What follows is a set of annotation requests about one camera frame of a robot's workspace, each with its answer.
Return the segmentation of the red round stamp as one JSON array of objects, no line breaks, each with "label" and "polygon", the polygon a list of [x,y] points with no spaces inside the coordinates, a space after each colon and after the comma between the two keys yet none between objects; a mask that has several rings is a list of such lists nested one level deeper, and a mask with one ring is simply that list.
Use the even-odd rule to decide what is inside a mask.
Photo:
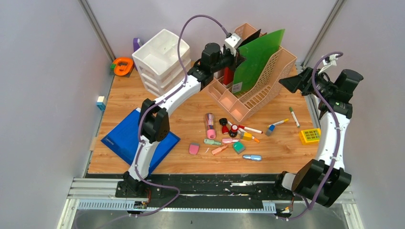
[{"label": "red round stamp", "polygon": [[238,136],[239,127],[238,125],[230,125],[229,136],[231,138],[236,138]]}]

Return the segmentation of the red folder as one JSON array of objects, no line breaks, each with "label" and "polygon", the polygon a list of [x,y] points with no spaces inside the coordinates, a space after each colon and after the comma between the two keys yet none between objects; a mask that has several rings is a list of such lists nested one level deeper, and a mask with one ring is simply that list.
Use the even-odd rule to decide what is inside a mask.
[{"label": "red folder", "polygon": [[[248,36],[246,36],[243,39],[243,42],[240,44],[240,46],[248,44],[249,42],[259,38],[260,34],[261,34],[261,29],[255,30],[255,32],[249,33]],[[230,69],[229,67],[226,67],[224,69],[223,85],[226,88],[230,88],[232,86],[233,80],[234,80],[234,71],[232,69]]]}]

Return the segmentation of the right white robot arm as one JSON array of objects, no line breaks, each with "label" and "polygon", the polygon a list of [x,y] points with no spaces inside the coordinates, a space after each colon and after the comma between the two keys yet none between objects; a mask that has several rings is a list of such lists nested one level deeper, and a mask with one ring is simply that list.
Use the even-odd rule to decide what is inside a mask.
[{"label": "right white robot arm", "polygon": [[279,83],[291,93],[300,90],[302,95],[313,94],[321,99],[318,106],[320,141],[317,155],[298,173],[284,171],[277,175],[272,188],[278,199],[285,199],[293,192],[328,208],[352,180],[351,174],[345,172],[343,146],[352,117],[349,100],[363,76],[354,70],[344,69],[336,81],[331,82],[326,73],[317,70],[313,84],[312,72],[313,69],[307,67],[296,76],[280,79]]}]

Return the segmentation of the green folder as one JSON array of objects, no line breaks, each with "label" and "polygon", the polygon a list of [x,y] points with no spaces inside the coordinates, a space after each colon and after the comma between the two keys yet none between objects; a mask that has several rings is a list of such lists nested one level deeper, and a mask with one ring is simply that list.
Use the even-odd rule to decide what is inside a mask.
[{"label": "green folder", "polygon": [[231,92],[248,92],[256,84],[269,58],[278,51],[285,29],[280,29],[241,46],[240,55],[245,58],[234,72]]}]

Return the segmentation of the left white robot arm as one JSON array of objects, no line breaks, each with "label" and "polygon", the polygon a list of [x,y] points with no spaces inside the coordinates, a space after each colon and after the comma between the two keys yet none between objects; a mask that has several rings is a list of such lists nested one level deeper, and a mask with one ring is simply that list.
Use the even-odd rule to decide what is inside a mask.
[{"label": "left white robot arm", "polygon": [[187,99],[200,92],[213,80],[214,73],[226,67],[237,67],[245,59],[240,57],[237,44],[226,43],[220,47],[217,43],[208,43],[199,61],[186,70],[182,60],[179,61],[185,74],[175,87],[161,97],[145,99],[141,106],[139,118],[139,145],[134,161],[124,173],[125,188],[135,197],[146,192],[146,177],[155,150],[170,131],[169,117]]}]

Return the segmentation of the blue folder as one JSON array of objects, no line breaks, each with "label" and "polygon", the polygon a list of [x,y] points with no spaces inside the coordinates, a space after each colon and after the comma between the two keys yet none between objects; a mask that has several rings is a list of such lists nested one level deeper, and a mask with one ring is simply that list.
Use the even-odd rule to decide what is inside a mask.
[{"label": "blue folder", "polygon": [[[139,119],[140,108],[136,108],[101,140],[105,146],[123,159],[128,165],[131,165],[134,161],[139,144]],[[150,174],[154,172],[157,166],[180,142],[180,140],[181,139],[174,133],[169,132],[168,135],[158,144],[149,166]]]}]

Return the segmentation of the pink plastic file organizer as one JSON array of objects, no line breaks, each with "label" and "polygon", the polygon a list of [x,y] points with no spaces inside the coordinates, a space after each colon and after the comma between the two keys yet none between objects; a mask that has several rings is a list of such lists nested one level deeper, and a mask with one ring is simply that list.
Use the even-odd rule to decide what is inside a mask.
[{"label": "pink plastic file organizer", "polygon": [[[245,23],[237,27],[235,33],[244,39],[255,30],[257,29]],[[214,79],[205,91],[220,108],[240,124],[279,95],[282,86],[278,81],[289,76],[295,67],[296,59],[295,55],[280,45],[278,51],[269,58],[254,87],[248,92],[233,94],[233,84],[226,88],[223,85],[223,76]]]}]

